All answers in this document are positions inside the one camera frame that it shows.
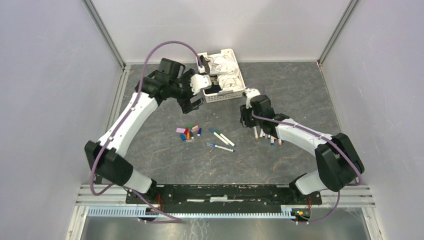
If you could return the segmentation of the orange capped white marker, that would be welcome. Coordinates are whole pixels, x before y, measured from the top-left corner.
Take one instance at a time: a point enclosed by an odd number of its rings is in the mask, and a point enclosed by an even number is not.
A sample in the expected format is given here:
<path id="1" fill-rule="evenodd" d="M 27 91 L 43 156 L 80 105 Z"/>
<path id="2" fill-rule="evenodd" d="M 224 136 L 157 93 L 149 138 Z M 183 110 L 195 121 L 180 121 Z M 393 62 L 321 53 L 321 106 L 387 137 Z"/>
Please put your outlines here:
<path id="1" fill-rule="evenodd" d="M 259 134 L 258 134 L 258 131 L 257 131 L 256 127 L 253 127 L 253 132 L 254 132 L 255 139 L 256 140 L 259 140 Z"/>

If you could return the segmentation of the green capped white marker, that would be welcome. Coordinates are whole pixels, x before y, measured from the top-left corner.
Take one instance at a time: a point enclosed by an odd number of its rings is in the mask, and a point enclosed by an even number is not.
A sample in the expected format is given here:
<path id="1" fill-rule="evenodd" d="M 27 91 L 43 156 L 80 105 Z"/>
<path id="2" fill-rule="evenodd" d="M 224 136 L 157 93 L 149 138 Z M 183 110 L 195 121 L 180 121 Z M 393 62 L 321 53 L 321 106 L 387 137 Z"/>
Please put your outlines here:
<path id="1" fill-rule="evenodd" d="M 231 145 L 232 147 L 235 146 L 235 144 L 229 140 L 221 131 L 219 131 L 218 129 L 216 130 L 216 132 L 226 141 L 228 142 L 229 145 Z"/>

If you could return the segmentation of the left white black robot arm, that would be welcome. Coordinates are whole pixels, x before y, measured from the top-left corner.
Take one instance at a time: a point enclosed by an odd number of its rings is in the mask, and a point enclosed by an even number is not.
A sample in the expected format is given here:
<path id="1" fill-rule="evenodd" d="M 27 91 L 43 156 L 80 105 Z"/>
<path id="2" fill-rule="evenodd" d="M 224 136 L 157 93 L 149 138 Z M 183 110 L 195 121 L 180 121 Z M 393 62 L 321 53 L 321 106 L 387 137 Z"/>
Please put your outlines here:
<path id="1" fill-rule="evenodd" d="M 112 127 L 99 140 L 85 144 L 91 175 L 128 187 L 138 192 L 137 196 L 145 204 L 153 203 L 157 198 L 156 182 L 125 160 L 128 148 L 143 123 L 163 101 L 176 99 L 186 114 L 203 103 L 201 99 L 192 101 L 192 98 L 211 85 L 203 65 L 198 65 L 198 70 L 186 69 L 180 62 L 163 58 L 158 69 L 142 77 Z"/>

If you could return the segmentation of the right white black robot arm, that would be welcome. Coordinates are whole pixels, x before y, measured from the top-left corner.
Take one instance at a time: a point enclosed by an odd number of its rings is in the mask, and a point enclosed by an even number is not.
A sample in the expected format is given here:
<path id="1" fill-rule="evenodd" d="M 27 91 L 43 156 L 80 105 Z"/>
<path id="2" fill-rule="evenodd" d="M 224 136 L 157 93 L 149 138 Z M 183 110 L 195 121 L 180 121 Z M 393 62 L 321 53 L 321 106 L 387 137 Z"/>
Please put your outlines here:
<path id="1" fill-rule="evenodd" d="M 355 186 L 355 180 L 359 185 L 362 183 L 365 167 L 346 134 L 315 131 L 285 114 L 277 114 L 264 94 L 245 97 L 246 103 L 240 107 L 240 122 L 244 126 L 258 126 L 267 135 L 294 144 L 315 158 L 317 169 L 290 183 L 288 196 L 293 203 L 302 204 L 313 192 L 338 192 L 345 186 Z"/>

